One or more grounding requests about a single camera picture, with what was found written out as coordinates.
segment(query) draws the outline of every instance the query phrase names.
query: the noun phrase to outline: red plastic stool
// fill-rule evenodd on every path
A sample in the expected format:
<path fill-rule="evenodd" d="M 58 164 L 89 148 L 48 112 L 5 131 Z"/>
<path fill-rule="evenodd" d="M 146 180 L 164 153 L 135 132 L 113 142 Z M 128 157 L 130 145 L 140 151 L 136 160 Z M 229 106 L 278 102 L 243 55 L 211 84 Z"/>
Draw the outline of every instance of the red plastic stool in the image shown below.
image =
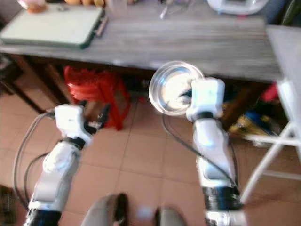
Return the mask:
<path fill-rule="evenodd" d="M 106 127 L 114 126 L 117 130 L 122 129 L 122 121 L 130 108 L 130 96 L 117 74 L 107 71 L 97 73 L 88 69 L 75 69 L 67 66 L 64 70 L 64 78 L 74 103 L 78 104 L 81 100 L 109 103 L 111 105 L 110 119 Z M 122 113 L 119 112 L 114 97 L 117 90 L 123 94 L 127 102 Z"/>

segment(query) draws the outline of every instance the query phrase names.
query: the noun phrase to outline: gray tabletop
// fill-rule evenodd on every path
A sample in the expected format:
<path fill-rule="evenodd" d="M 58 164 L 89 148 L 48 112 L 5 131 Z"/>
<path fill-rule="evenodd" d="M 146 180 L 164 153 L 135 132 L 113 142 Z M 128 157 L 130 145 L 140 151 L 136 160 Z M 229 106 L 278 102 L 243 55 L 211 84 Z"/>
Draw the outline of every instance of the gray tabletop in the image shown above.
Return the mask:
<path fill-rule="evenodd" d="M 161 20 L 162 6 L 155 0 L 128 6 L 127 15 L 110 20 L 102 38 L 86 49 L 2 44 L 0 51 L 147 69 L 182 60 L 208 75 L 254 81 L 282 77 L 263 18 L 217 15 L 201 0 L 175 10 Z"/>

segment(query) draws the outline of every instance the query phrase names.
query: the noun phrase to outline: white appliance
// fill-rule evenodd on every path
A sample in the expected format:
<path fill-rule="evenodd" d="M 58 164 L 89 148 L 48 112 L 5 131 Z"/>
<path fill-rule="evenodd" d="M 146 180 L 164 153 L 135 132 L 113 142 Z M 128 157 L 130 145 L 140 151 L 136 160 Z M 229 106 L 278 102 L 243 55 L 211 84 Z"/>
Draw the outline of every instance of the white appliance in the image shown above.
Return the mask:
<path fill-rule="evenodd" d="M 250 15 L 259 12 L 269 0 L 207 0 L 219 13 Z"/>

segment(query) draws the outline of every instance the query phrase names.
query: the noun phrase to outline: red object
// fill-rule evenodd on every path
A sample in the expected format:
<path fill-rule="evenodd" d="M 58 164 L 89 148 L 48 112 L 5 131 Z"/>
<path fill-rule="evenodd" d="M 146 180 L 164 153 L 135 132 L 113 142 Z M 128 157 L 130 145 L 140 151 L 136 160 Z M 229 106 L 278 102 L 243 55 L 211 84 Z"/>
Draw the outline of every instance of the red object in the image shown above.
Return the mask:
<path fill-rule="evenodd" d="M 264 102 L 270 102 L 275 99 L 278 99 L 276 83 L 270 85 L 267 90 L 261 94 L 261 100 Z"/>
<path fill-rule="evenodd" d="M 114 126 L 117 130 L 122 129 L 122 121 L 130 108 L 130 96 L 117 74 L 108 71 L 98 73 L 88 69 L 75 69 L 67 66 L 64 70 L 64 78 L 75 104 L 81 100 L 109 103 L 111 105 L 110 119 L 106 123 L 106 127 Z M 114 98 L 114 93 L 117 90 L 121 91 L 127 102 L 122 113 L 119 112 Z"/>

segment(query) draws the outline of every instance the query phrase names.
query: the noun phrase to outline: wooden table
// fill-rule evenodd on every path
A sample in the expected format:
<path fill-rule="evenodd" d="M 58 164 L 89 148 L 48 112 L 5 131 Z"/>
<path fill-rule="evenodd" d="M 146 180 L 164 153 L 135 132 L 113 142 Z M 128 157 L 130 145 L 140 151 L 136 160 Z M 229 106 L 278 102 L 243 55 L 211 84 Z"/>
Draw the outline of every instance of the wooden table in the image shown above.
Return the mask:
<path fill-rule="evenodd" d="M 94 38 L 86 49 L 0 45 L 0 51 L 10 54 L 55 103 L 66 102 L 66 98 L 45 64 L 109 69 L 150 78 L 163 63 L 182 60 L 208 76 L 243 80 L 247 87 L 225 113 L 226 128 L 256 101 L 268 83 L 282 77 L 259 16 L 217 15 L 202 1 L 164 20 L 159 19 L 163 7 L 156 1 L 141 1 L 127 8 L 128 14 L 112 19 L 102 38 Z"/>

